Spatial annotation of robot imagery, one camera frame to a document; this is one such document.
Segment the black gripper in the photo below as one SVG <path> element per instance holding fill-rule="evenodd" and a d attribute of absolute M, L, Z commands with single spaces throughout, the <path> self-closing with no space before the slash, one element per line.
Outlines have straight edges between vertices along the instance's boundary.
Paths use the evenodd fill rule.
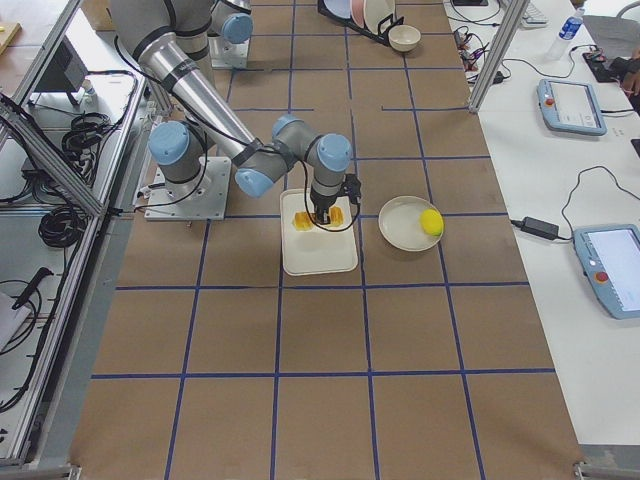
<path fill-rule="evenodd" d="M 331 196 L 311 196 L 311 201 L 314 210 L 312 213 L 314 222 L 320 223 L 320 217 L 318 215 L 324 215 L 324 224 L 330 224 L 331 215 L 329 210 L 334 205 L 334 198 Z"/>

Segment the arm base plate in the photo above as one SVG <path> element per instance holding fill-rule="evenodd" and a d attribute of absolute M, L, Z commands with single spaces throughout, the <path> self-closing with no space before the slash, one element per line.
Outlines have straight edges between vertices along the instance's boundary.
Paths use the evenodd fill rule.
<path fill-rule="evenodd" d="M 175 183 L 165 178 L 166 166 L 158 166 L 144 217 L 149 221 L 223 220 L 227 203 L 231 162 L 227 157 L 201 156 L 192 179 Z"/>
<path fill-rule="evenodd" d="M 233 44 L 220 36 L 208 38 L 212 67 L 216 70 L 246 69 L 250 41 Z"/>

